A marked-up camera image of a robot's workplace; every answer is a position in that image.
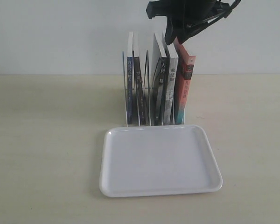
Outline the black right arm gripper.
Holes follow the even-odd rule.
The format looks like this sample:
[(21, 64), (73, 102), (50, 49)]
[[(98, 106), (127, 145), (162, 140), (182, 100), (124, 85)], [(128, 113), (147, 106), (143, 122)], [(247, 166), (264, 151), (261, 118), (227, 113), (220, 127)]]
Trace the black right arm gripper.
[(184, 43), (210, 26), (209, 21), (223, 12), (224, 3), (219, 0), (157, 0), (150, 1), (146, 8), (149, 19), (166, 17), (166, 44), (172, 44), (176, 38), (180, 44)]

